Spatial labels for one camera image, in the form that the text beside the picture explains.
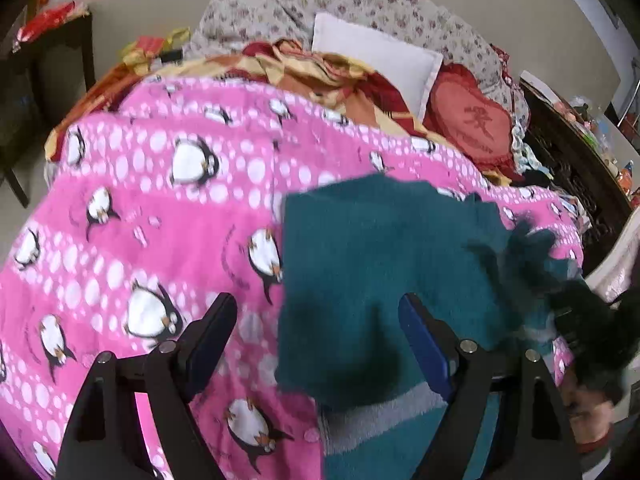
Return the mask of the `person right hand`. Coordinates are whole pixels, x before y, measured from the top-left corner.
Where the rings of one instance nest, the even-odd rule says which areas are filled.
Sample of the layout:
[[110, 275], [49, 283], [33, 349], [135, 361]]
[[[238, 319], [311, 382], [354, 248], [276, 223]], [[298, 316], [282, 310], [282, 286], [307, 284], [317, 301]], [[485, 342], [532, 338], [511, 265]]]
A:
[[611, 400], [599, 390], [579, 385], [572, 370], [565, 372], [559, 392], [580, 452], [601, 446], [612, 426]]

